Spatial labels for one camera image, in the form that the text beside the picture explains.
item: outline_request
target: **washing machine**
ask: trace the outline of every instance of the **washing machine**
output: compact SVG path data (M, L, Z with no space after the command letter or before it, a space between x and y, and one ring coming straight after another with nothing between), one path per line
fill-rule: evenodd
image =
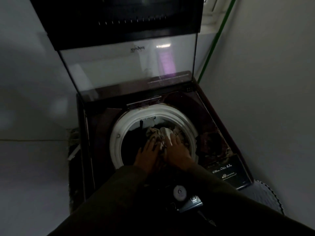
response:
M236 189L254 182L194 78L203 0L31 2L77 90L85 200L132 165L143 131L161 124L178 127L192 159L218 178ZM150 190L180 212L202 205L193 192L174 199L184 182L169 171Z

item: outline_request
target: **clothes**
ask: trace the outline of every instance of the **clothes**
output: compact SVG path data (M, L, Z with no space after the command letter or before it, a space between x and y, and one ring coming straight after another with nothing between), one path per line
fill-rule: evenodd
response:
M123 166L90 199L71 214L50 236L108 235L199 235L193 219L180 215L161 216L155 202L141 195L147 175L140 168ZM199 165L184 175L186 185L200 197L211 213L219 232L298 232L315 231L272 209L246 198L228 183Z

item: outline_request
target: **green pipe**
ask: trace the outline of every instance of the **green pipe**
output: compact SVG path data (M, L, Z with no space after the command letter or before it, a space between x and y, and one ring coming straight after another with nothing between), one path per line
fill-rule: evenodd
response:
M214 37L214 39L213 39L213 42L212 42L212 45L211 45L211 48L210 48L210 52L209 52L209 54L208 54L208 57L207 57L207 59L206 59L206 62L205 62L204 65L203 65L203 68L202 68L202 71L201 71L201 73L200 73L200 75L199 75L199 78L198 78L197 83L200 83L200 81L201 81L201 79L202 79L202 76L203 76L204 72L206 71L207 65L208 65L209 60L210 60L210 58L211 58L211 55L212 55L213 51L215 50L215 46L216 46L216 44L218 43L218 40L219 40L219 38L220 38L220 35L221 35L222 31L223 31L223 28L224 28L224 26L225 26L225 23L226 23L227 19L229 18L229 15L230 15L230 13L231 13L231 10L232 10L232 8L233 8L233 6L234 6L235 1L236 1L236 0L231 0L230 5L229 5L228 9L226 10L226 13L225 13L225 16L224 16L224 18L223 18L223 21L222 21L222 23L221 23L221 26L220 26L220 28L219 28L219 31L217 32L217 34L215 35L215 37Z

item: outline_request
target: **sleeve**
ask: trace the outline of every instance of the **sleeve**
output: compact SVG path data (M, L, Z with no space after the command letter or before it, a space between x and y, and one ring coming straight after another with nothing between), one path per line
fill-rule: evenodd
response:
M113 233L132 207L147 174L123 166L85 203L49 235L99 235Z
M217 226L242 228L242 231L298 230L300 233L314 233L307 226L247 198L199 165L194 164L188 169L186 177L188 187L199 196Z

